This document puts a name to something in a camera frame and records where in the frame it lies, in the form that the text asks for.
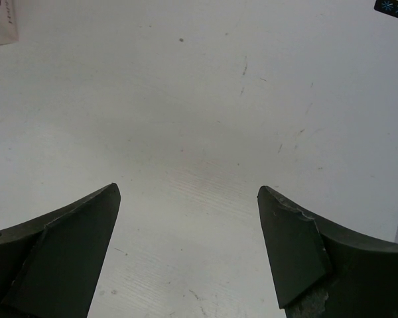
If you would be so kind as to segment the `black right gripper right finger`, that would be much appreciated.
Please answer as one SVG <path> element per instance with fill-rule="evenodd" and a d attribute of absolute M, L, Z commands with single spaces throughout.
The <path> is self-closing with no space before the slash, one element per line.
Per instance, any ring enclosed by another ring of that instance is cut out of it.
<path fill-rule="evenodd" d="M 257 195 L 275 293 L 287 317 L 398 317 L 398 244 Z"/>

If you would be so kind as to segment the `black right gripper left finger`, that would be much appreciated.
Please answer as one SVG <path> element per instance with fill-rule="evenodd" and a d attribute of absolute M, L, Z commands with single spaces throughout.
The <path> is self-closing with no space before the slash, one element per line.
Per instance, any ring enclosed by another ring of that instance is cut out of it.
<path fill-rule="evenodd" d="M 87 317 L 117 220 L 109 184 L 0 230 L 0 317 Z"/>

